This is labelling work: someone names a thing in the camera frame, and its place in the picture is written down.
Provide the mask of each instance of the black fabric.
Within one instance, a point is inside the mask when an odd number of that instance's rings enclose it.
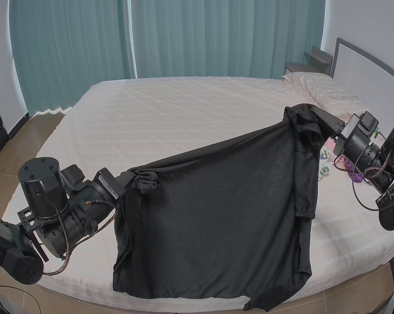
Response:
[[[113,290],[131,296],[251,300],[272,309],[309,279],[320,148],[310,110],[138,168],[115,219]]]

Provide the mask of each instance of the curtain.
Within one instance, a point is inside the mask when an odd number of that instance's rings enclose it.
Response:
[[[135,77],[127,0],[10,0],[15,68],[30,116]]]
[[[320,47],[325,0],[131,0],[138,77],[280,78]]]

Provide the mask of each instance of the mattress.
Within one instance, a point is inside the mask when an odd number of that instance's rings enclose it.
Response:
[[[59,160],[61,169],[77,164],[86,178],[107,167],[122,171],[278,123],[285,106],[314,103],[287,80],[241,77],[174,77],[105,81],[72,108],[38,153]],[[357,184],[358,196],[374,205],[377,191]],[[306,297],[366,273],[394,256],[394,231],[378,214],[362,208],[346,173],[332,170],[319,182],[312,222],[312,277],[289,301]],[[4,219],[18,222],[27,206],[18,187]],[[138,299],[112,291],[117,255],[114,229],[107,227],[79,245],[67,269],[38,282],[50,290],[97,304],[154,312],[203,312],[241,309],[234,299]],[[61,261],[51,254],[46,271]]]

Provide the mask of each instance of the barcode label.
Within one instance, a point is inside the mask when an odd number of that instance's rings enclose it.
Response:
[[[110,192],[110,194],[114,197],[114,199],[118,199],[119,195],[116,193],[115,190],[113,190],[113,188],[110,186],[109,183],[107,183],[107,181],[103,178],[102,175],[98,176],[98,180],[104,185],[104,187],[107,189],[107,191]]]

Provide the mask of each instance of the curtain fold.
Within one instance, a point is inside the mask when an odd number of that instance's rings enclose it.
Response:
[[[320,47],[325,0],[131,0],[138,77],[280,78]]]
[[[127,0],[10,0],[15,68],[30,115],[134,78]]]

